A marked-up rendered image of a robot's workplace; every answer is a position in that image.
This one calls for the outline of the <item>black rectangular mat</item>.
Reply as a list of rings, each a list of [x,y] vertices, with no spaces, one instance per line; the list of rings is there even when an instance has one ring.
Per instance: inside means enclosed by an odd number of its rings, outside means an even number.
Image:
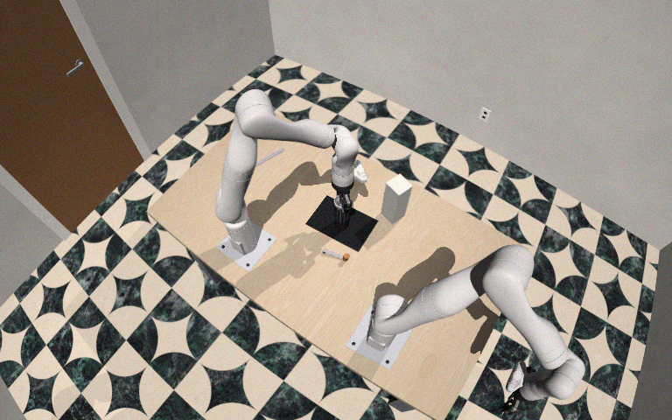
[[[352,208],[348,227],[337,229],[334,225],[334,199],[326,195],[305,224],[359,252],[377,222],[378,220]]]

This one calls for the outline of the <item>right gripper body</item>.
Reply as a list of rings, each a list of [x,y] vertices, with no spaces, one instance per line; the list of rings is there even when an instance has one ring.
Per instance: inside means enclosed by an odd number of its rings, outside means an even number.
[[[521,403],[521,402],[530,402],[529,400],[525,399],[525,398],[522,396],[522,394],[521,394],[519,388],[515,391],[514,401],[515,401],[515,402],[516,402],[516,401],[520,401],[519,403]]]

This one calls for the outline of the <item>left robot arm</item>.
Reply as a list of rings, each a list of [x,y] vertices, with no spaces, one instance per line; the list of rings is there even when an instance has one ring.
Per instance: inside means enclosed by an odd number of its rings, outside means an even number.
[[[367,182],[361,161],[356,159],[359,145],[346,127],[311,119],[286,122],[276,117],[270,98],[262,90],[247,91],[235,105],[233,131],[215,201],[215,214],[224,223],[228,239],[244,256],[257,246],[244,199],[256,168],[257,139],[298,142],[321,149],[332,146],[332,182],[340,187],[350,186],[354,179]]]

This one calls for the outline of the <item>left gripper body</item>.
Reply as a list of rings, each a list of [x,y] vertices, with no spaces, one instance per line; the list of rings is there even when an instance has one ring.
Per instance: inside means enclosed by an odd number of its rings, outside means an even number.
[[[332,187],[333,187],[333,189],[336,190],[336,191],[338,191],[338,192],[341,192],[341,198],[345,198],[345,194],[347,194],[347,196],[349,197],[349,191],[353,188],[353,186],[354,186],[354,182],[353,182],[351,185],[346,186],[346,187],[336,186],[336,185],[332,182]]]

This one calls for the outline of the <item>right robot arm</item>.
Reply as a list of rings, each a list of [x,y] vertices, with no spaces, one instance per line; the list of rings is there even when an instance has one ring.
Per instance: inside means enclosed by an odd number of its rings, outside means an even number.
[[[507,245],[468,268],[427,284],[409,304],[395,294],[379,297],[367,344],[381,352],[396,334],[455,315],[486,293],[546,368],[528,374],[526,363],[517,361],[506,391],[520,389],[529,401],[547,396],[566,400],[585,375],[585,364],[565,345],[557,328],[532,310],[525,290],[533,269],[534,257],[528,249]]]

